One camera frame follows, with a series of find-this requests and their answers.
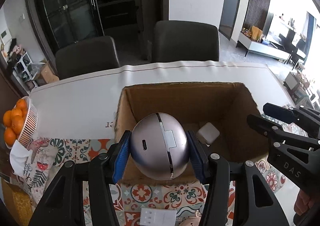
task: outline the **screw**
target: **screw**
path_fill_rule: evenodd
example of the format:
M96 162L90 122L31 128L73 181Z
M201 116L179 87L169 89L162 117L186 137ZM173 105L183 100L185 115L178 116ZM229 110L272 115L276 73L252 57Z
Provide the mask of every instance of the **screw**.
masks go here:
M66 168L72 167L72 166L73 166L73 161L72 161L72 160L68 160L67 162L64 163L64 166L65 166Z
M101 159L101 160L106 159L106 158L108 158L108 154L107 153L101 153L101 154L99 154L98 158Z
M219 156L217 153L212 153L212 154L210 155L210 157L211 157L212 159L214 159L214 160L217 160L217 159L220 158L220 156Z
M254 163L251 161L251 160L247 160L245 162L245 164L248 166L248 167L253 167L254 166Z

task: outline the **black leather chair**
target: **black leather chair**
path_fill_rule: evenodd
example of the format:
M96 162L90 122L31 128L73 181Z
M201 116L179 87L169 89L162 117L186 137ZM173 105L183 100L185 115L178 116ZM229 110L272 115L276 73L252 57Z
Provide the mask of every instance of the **black leather chair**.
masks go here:
M219 61L217 27L192 21L158 21L151 62Z
M56 53L60 79L120 67L116 45L112 37L86 39Z

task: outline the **glass door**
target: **glass door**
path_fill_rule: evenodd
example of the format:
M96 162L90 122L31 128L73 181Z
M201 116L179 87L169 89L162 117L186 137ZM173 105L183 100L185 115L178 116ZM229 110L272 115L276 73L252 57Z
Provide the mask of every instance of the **glass door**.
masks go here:
M42 3L45 15L42 21L47 22L46 27L53 34L54 52L87 38L103 36L95 0L42 0Z

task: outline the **fruit basket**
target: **fruit basket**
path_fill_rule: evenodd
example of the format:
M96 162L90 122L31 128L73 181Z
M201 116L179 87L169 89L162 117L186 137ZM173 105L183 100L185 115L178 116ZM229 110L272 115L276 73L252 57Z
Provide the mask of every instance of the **fruit basket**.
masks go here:
M37 124L38 124L38 111L32 104L32 100L28 97L25 96L22 99L24 99L27 103L27 115L25 117L25 121L22 127L22 130L17 138L17 140L25 147L27 148L28 145L31 143L31 137L36 131Z

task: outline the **open brown cardboard box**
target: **open brown cardboard box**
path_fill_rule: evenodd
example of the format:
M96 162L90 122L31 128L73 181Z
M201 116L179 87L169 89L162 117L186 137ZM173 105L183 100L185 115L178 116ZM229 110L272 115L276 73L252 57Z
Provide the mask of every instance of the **open brown cardboard box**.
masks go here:
M124 87L116 117L116 142L125 130L132 131L140 120L156 112L172 115L185 131L195 133L211 122L220 131L220 136L210 149L228 161L257 161L268 153L268 141L247 125L247 115L260 115L260 112L242 83L183 82ZM130 156L121 182L162 185L196 180L190 162L177 178L158 181L143 175Z

